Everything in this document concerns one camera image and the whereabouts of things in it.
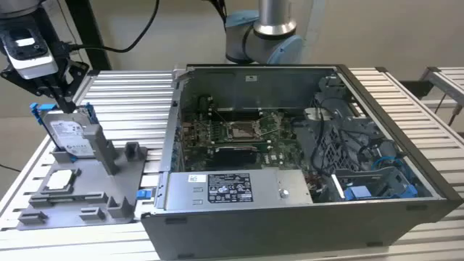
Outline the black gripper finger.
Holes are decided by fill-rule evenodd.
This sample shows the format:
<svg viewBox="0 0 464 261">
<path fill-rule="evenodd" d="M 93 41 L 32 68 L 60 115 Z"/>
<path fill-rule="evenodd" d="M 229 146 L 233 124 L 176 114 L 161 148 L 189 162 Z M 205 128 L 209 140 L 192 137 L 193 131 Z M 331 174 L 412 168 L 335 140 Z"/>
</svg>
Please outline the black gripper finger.
<svg viewBox="0 0 464 261">
<path fill-rule="evenodd" d="M 33 95 L 45 95 L 53 98 L 59 108 L 65 113 L 69 112 L 69 102 L 65 100 L 69 85 L 65 81 L 64 70 L 59 70 L 57 73 L 33 79 L 24 79 L 13 66 L 8 65 L 1 71 L 1 77 Z"/>
<path fill-rule="evenodd" d="M 67 84 L 64 92 L 64 112 L 73 112 L 76 109 L 76 104 L 72 99 L 88 70 L 89 65 L 87 63 L 81 61 L 69 61 L 68 73 L 71 75 L 72 81 Z"/>
</svg>

